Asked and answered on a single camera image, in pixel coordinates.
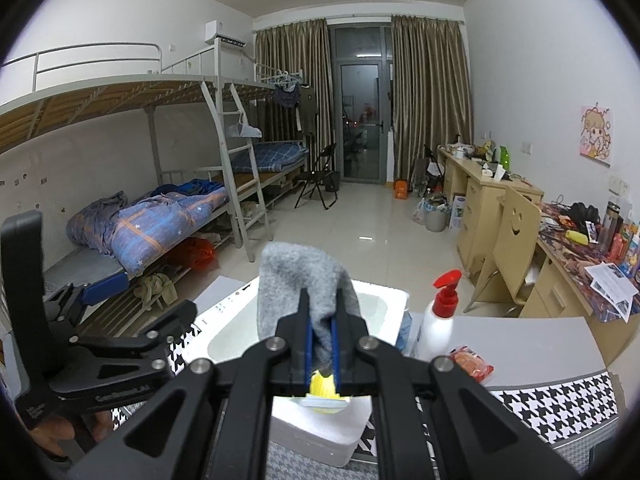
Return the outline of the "person's left hand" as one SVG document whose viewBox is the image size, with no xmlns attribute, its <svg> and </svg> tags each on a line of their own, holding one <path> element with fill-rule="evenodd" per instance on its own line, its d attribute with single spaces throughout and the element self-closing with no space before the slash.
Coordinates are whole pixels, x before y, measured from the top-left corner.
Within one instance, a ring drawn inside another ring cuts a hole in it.
<svg viewBox="0 0 640 480">
<path fill-rule="evenodd" d="M 86 425 L 91 431 L 93 442 L 101 442 L 114 430 L 112 413 L 105 411 L 89 415 L 86 418 Z M 84 452 L 76 441 L 74 425 L 61 416 L 43 419 L 38 426 L 28 430 L 27 433 L 42 452 L 55 462 L 73 463 L 84 456 Z"/>
</svg>

